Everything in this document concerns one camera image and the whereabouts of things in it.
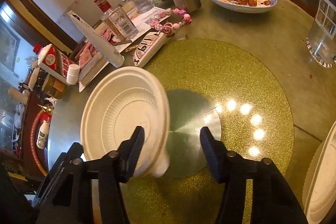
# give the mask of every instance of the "plastic bottle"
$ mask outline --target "plastic bottle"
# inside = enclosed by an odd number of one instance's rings
[[[42,47],[36,44],[33,52],[39,55],[37,59],[38,66],[56,79],[67,84],[67,75],[70,64],[74,64],[65,54],[57,49],[53,44]]]
[[[40,127],[39,134],[37,136],[37,141],[36,141],[36,146],[39,149],[44,149],[47,146],[49,126],[50,126],[49,121],[44,120],[43,124]]]
[[[67,75],[67,82],[69,85],[75,85],[78,83],[80,70],[81,70],[80,66],[76,64],[71,64],[69,66],[69,71]]]

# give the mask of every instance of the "pink beaded bracelet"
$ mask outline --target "pink beaded bracelet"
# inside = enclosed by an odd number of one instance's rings
[[[181,17],[181,21],[179,23],[170,23],[162,25],[159,23],[161,18],[165,16],[170,16],[172,14],[179,15]],[[165,11],[160,11],[157,15],[154,16],[155,21],[150,23],[150,26],[153,27],[158,32],[163,32],[166,36],[170,37],[173,35],[174,31],[177,31],[181,26],[189,25],[191,23],[191,16],[186,13],[185,10],[180,10],[178,8],[172,10],[171,8],[166,9]]]

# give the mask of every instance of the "red hose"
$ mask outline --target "red hose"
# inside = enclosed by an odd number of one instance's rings
[[[35,117],[35,120],[33,122],[33,126],[31,127],[31,132],[30,132],[30,149],[31,149],[31,153],[33,154],[33,158],[34,158],[34,161],[37,165],[37,167],[40,169],[40,171],[42,172],[42,174],[44,176],[47,175],[47,172],[44,170],[44,168],[42,167],[41,165],[41,162],[39,160],[39,158],[37,157],[37,154],[36,154],[36,149],[35,149],[35,132],[36,132],[36,127],[37,125],[39,124],[40,122],[40,118],[41,118],[41,115],[44,111],[41,110]]]

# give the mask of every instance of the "red label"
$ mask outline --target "red label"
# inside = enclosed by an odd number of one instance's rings
[[[64,78],[67,78],[69,65],[75,64],[54,46],[51,46],[42,62]]]

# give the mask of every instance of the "white plate stack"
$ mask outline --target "white plate stack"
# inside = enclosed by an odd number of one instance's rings
[[[134,176],[162,176],[169,166],[166,142],[170,125],[169,103],[159,80],[137,67],[108,74],[86,103],[81,122],[81,143],[87,160],[117,150],[142,126],[145,140]]]
[[[317,149],[304,181],[302,201],[309,224],[335,223],[336,122]]]

